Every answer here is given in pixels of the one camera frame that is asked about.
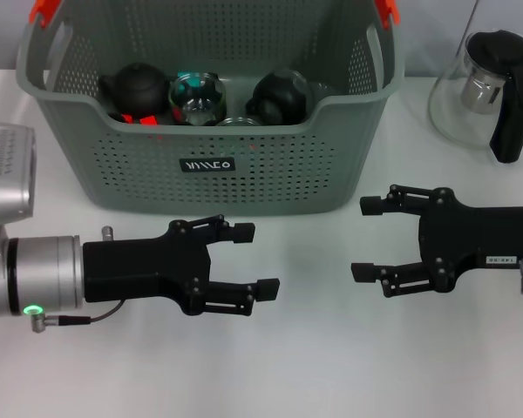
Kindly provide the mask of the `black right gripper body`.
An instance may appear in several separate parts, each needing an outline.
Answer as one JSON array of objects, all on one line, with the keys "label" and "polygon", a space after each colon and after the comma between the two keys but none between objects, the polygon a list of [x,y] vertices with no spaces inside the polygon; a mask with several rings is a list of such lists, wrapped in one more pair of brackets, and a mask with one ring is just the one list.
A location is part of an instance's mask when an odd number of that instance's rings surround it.
[{"label": "black right gripper body", "polygon": [[516,269],[523,294],[523,206],[471,207],[437,188],[435,213],[420,217],[420,256],[438,293],[474,269]]}]

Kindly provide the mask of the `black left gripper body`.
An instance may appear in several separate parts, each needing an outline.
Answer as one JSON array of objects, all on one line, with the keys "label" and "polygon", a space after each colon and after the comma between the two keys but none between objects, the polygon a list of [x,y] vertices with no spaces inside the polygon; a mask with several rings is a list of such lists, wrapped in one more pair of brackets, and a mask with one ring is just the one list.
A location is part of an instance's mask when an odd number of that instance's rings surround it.
[{"label": "black left gripper body", "polygon": [[207,232],[173,221],[157,238],[83,244],[88,303],[163,297],[186,315],[206,311],[210,258]]}]

